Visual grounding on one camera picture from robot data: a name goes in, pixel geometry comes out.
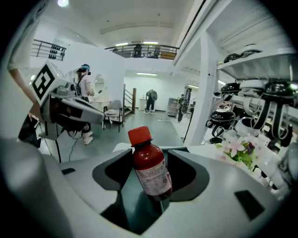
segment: white wall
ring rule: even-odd
[[[125,58],[100,47],[75,42],[67,48],[64,60],[55,60],[54,64],[64,73],[83,64],[90,65],[91,87],[95,88],[95,77],[100,74],[105,80],[104,86],[108,88],[109,99],[122,102]]]
[[[172,72],[174,70],[173,61],[170,59],[150,59],[150,58],[127,58],[125,60],[126,70],[137,70],[142,73]]]
[[[155,103],[155,109],[166,111],[169,98],[180,97],[184,92],[185,82],[181,78],[172,78],[170,75],[158,74],[156,77],[137,77],[137,75],[125,76],[124,83],[125,88],[132,92],[132,89],[136,88],[136,106],[139,107],[139,99],[143,94],[146,94],[150,89],[154,89],[157,92],[157,101]]]

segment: person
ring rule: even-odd
[[[181,94],[181,98],[178,101],[179,104],[179,111],[178,111],[178,123],[181,122],[183,114],[181,112],[182,106],[183,106],[183,102],[184,102],[184,94]]]
[[[153,57],[158,59],[159,53],[160,53],[160,46],[156,46],[153,53]]]
[[[136,46],[134,47],[134,58],[142,57],[141,52],[142,52],[141,44],[136,44]]]
[[[154,110],[154,102],[157,100],[157,93],[153,89],[146,92],[146,109],[144,111],[145,114],[148,115],[151,106],[151,115],[153,115]]]
[[[91,89],[91,80],[89,75],[90,66],[87,64],[82,65],[77,71],[76,74],[78,75],[78,82],[77,85],[80,87],[81,90],[81,98],[87,102],[89,102],[88,96],[94,96],[94,92]],[[84,139],[84,144],[88,145],[93,140],[91,135],[93,132],[91,131],[91,124],[87,123],[82,130],[82,136]]]

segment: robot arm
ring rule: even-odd
[[[86,123],[99,124],[105,114],[75,96],[75,87],[51,62],[47,62],[32,83],[45,121],[44,138],[56,140],[64,131],[81,131]]]

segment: bottle label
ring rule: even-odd
[[[148,195],[156,196],[166,192],[172,187],[170,175],[164,159],[152,168],[135,170],[135,172],[144,191]]]

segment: sneaker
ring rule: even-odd
[[[87,137],[89,137],[89,136],[92,136],[93,135],[93,132],[92,131],[89,131],[88,133],[86,133],[87,134]]]
[[[92,140],[93,137],[87,137],[86,139],[84,139],[84,145],[89,145]]]

